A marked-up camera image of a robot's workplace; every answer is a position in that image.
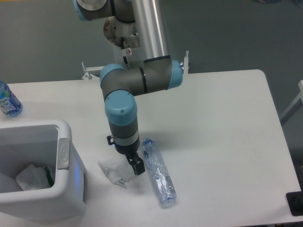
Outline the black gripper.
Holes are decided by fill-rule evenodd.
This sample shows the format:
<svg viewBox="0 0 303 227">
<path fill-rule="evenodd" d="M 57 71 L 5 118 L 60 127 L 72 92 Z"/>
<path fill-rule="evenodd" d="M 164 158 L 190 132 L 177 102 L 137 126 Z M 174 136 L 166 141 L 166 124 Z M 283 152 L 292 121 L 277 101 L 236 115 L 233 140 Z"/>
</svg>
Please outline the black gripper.
<svg viewBox="0 0 303 227">
<path fill-rule="evenodd" d="M 108 145 L 115 146 L 118 153 L 125 155 L 129 165 L 132 166 L 135 175 L 145 172 L 144 162 L 137 151 L 140 145 L 139 136 L 133 135 L 129 138 L 118 138 L 114 135 L 107 136 Z"/>
</svg>

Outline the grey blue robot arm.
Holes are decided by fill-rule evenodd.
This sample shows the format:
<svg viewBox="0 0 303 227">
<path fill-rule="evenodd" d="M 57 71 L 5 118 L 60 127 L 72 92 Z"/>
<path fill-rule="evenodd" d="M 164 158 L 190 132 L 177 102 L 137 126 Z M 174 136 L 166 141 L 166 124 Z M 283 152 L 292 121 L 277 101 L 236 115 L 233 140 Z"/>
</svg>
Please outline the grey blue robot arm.
<svg viewBox="0 0 303 227">
<path fill-rule="evenodd" d="M 135 96 L 181 85 L 183 72 L 180 63 L 172 60 L 166 40 L 160 2 L 158 0 L 75 0 L 81 20 L 114 16 L 123 24 L 134 24 L 138 31 L 143 64 L 125 69 L 119 64 L 105 66 L 100 74 L 105 113 L 111 135 L 109 145 L 125 155 L 134 174 L 145 171 L 137 154 L 140 146 Z"/>
</svg>

